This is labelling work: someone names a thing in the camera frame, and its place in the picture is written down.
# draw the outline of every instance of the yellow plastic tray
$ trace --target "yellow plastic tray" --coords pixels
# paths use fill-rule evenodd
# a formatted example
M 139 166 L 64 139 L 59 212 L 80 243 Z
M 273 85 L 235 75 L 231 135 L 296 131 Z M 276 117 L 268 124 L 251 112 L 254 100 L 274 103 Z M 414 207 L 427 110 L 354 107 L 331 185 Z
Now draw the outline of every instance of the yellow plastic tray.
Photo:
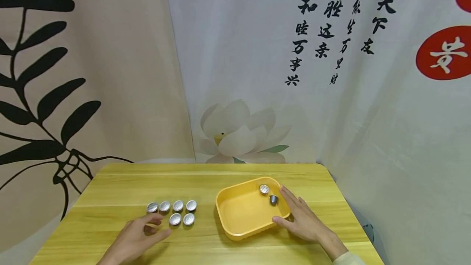
M 266 184 L 267 195 L 258 189 Z M 278 205 L 270 205 L 270 196 L 278 197 Z M 273 216 L 287 218 L 291 211 L 280 194 L 280 184 L 273 178 L 261 177 L 221 190 L 216 197 L 216 209 L 224 231 L 231 240 L 241 240 L 274 227 Z

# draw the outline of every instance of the white chinese character on red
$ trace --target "white chinese character on red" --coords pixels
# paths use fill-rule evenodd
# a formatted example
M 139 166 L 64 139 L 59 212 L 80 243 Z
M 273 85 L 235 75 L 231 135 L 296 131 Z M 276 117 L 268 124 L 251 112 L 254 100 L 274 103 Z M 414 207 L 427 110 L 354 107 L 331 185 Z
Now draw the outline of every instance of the white chinese character on red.
M 451 56 L 452 54 L 459 55 L 462 57 L 468 57 L 468 54 L 464 51 L 453 51 L 463 47 L 464 43 L 461 42 L 459 37 L 456 37 L 455 42 L 450 44 L 444 41 L 442 44 L 442 52 L 430 52 L 431 56 L 440 56 L 440 58 L 437 60 L 437 63 L 431 65 L 430 67 L 441 67 L 446 74 L 449 74 L 450 69 L 448 68 L 448 65 L 453 60 L 453 57 Z

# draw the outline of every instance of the right hand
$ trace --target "right hand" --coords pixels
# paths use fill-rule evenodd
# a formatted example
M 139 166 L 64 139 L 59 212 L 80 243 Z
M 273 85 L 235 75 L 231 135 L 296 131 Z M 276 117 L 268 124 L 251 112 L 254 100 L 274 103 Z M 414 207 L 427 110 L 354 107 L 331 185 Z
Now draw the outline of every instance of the right hand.
M 294 222 L 290 222 L 278 216 L 273 217 L 273 222 L 280 227 L 286 228 L 298 237 L 315 243 L 320 243 L 324 238 L 333 234 L 333 232 L 317 218 L 316 214 L 309 209 L 309 206 L 301 197 L 296 198 L 294 194 L 283 185 L 281 186 L 280 193 L 286 200 L 289 209 L 291 209 Z

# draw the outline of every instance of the silver metal cap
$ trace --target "silver metal cap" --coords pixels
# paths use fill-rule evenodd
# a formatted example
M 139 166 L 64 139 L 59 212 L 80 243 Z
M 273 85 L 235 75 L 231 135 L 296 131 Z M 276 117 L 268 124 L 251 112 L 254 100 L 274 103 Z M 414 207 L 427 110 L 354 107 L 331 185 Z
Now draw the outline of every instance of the silver metal cap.
M 162 201 L 162 203 L 160 204 L 160 211 L 168 212 L 168 210 L 170 210 L 170 202 L 167 200 Z
M 155 213 L 157 212 L 157 209 L 159 208 L 159 204 L 156 202 L 152 202 L 148 204 L 147 211 L 148 213 Z
M 180 200 L 177 200 L 175 203 L 173 203 L 173 210 L 175 212 L 180 212 L 183 210 L 183 202 Z
M 268 185 L 265 185 L 265 184 L 260 185 L 258 189 L 260 189 L 260 192 L 263 195 L 268 194 L 268 192 L 270 191 L 270 188 L 268 188 Z
M 190 200 L 188 203 L 186 203 L 186 209 L 190 212 L 193 212 L 196 210 L 196 202 L 194 200 Z
M 174 213 L 170 216 L 170 219 L 168 222 L 170 222 L 171 225 L 178 225 L 180 224 L 180 221 L 182 220 L 182 216 L 179 213 Z
M 275 195 L 271 195 L 270 196 L 270 205 L 276 206 L 277 203 L 278 203 L 278 197 L 275 196 Z
M 188 213 L 183 217 L 183 224 L 184 225 L 192 225 L 195 222 L 195 215 L 192 213 Z

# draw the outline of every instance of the yellow table top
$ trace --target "yellow table top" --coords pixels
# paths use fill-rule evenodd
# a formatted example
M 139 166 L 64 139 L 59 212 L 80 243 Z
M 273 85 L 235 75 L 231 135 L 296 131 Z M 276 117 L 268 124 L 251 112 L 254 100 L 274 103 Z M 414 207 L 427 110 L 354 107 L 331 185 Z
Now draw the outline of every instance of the yellow table top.
M 88 185 L 32 265 L 95 265 L 124 224 L 151 201 L 196 200 L 191 228 L 175 228 L 133 264 L 332 264 L 320 246 L 272 228 L 242 241 L 224 234 L 215 207 L 225 187 L 270 176 L 303 197 L 368 265 L 383 265 L 327 170 L 319 164 L 111 164 Z M 168 227 L 168 215 L 162 222 Z

